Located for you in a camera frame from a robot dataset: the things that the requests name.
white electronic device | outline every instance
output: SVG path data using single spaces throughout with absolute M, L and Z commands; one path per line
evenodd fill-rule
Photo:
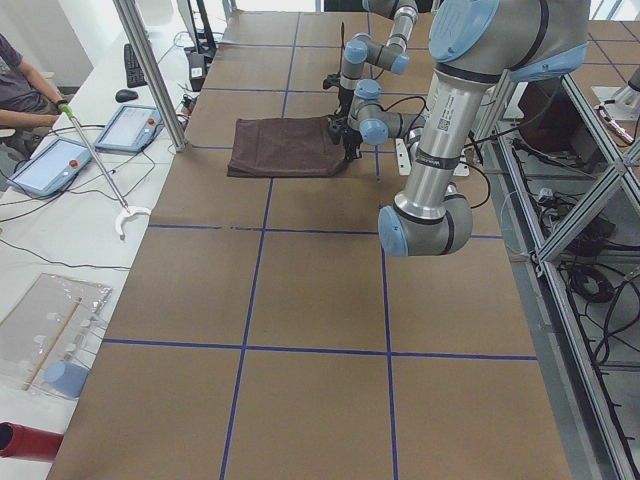
M 162 117 L 156 107 L 121 105 L 98 136 L 100 152 L 140 153 L 158 133 Z
M 89 160 L 91 153 L 83 144 L 58 137 L 11 175 L 7 183 L 45 197 L 67 185 Z

person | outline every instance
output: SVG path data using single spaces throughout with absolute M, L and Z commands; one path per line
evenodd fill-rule
M 0 34 L 0 128 L 15 129 L 3 143 L 28 158 L 66 103 L 68 98 Z

computer mouse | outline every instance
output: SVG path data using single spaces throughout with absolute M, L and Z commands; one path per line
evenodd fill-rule
M 124 103 L 130 102 L 131 100 L 135 100 L 138 98 L 138 92 L 134 92 L 133 90 L 127 90 L 123 88 L 122 90 L 118 90 L 116 92 L 116 102 Z

brown cloth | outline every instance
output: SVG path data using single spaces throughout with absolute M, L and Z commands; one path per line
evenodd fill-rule
M 227 176 L 330 177 L 346 166 L 327 117 L 239 119 Z

